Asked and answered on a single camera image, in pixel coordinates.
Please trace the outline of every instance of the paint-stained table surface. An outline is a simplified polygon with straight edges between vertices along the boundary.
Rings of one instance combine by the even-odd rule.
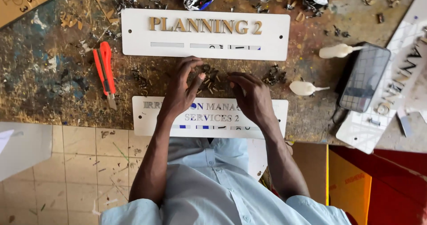
[[[138,1],[154,5],[148,0]],[[182,0],[161,1],[168,4],[168,9],[184,9]],[[276,62],[287,72],[287,82],[271,87],[273,99],[289,101],[286,140],[343,144],[334,136],[331,117],[338,98],[334,89],[346,59],[321,59],[318,50],[341,42],[367,41],[385,46],[411,1],[402,0],[391,9],[386,0],[377,0],[373,6],[366,6],[361,0],[330,0],[329,9],[322,17],[303,22],[295,20],[301,11],[299,5],[288,11],[283,9],[286,0],[263,4],[270,13],[291,16],[288,58]],[[235,6],[234,12],[255,13],[252,5],[257,3],[258,0],[215,0],[206,10],[230,12]],[[83,28],[79,30],[77,25],[63,28],[61,12],[81,20]],[[379,12],[385,15],[383,24],[377,24]],[[333,25],[348,31],[351,37],[326,36],[324,30],[333,30]],[[143,77],[152,81],[153,85],[147,88],[150,96],[163,96],[169,80],[167,73],[177,58],[125,56],[121,52],[121,38],[107,36],[106,30],[118,34],[120,24],[110,24],[95,0],[52,0],[0,30],[0,121],[133,129],[131,99],[140,95],[141,89],[131,69],[137,67]],[[103,96],[93,61],[91,49],[99,47],[101,41],[109,42],[113,50],[117,111],[109,108]],[[275,64],[204,60],[220,71],[220,77],[225,77],[228,71],[244,71],[262,78]],[[301,77],[331,89],[319,91],[314,97],[296,96],[289,84]],[[204,91],[199,96],[233,97],[227,82],[221,86],[225,92],[212,95]]]

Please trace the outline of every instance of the finger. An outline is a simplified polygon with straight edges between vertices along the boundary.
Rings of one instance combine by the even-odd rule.
[[[201,58],[198,58],[195,56],[184,57],[178,62],[177,69],[179,70],[183,64],[185,64],[189,61],[200,61],[200,60],[201,60]]]
[[[206,77],[205,73],[200,73],[191,82],[191,85],[187,89],[187,95],[191,101],[194,101],[195,96],[197,95],[197,90],[199,89],[199,87],[200,87],[201,83],[203,82],[203,80],[205,79],[205,77]]]
[[[190,73],[191,69],[194,69],[196,66],[200,65],[203,65],[202,60],[189,61],[183,64],[181,69],[179,70],[179,77],[183,80],[187,80],[188,74]]]
[[[245,95],[243,94],[242,87],[234,82],[230,82],[230,86],[233,90],[234,96],[236,97],[236,100],[238,101],[238,105],[240,109],[242,109],[242,106],[245,106]]]
[[[251,88],[256,85],[252,81],[246,79],[246,77],[242,77],[242,76],[228,76],[227,79],[234,83],[237,83],[246,91],[251,90]]]
[[[244,78],[252,81],[255,84],[258,84],[258,85],[262,84],[262,81],[260,79],[254,77],[252,74],[248,74],[248,73],[245,73],[245,72],[237,72],[237,71],[235,71],[235,72],[228,73],[228,75],[229,76],[243,76]]]

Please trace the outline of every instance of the man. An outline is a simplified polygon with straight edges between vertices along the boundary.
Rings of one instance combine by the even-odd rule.
[[[228,80],[243,114],[264,135],[280,198],[247,173],[246,139],[169,137],[173,121],[190,107],[206,77],[200,73],[187,85],[189,73],[202,64],[186,57],[177,65],[129,203],[103,212],[101,224],[350,224],[342,210],[310,199],[280,132],[270,90],[249,74],[232,72]]]

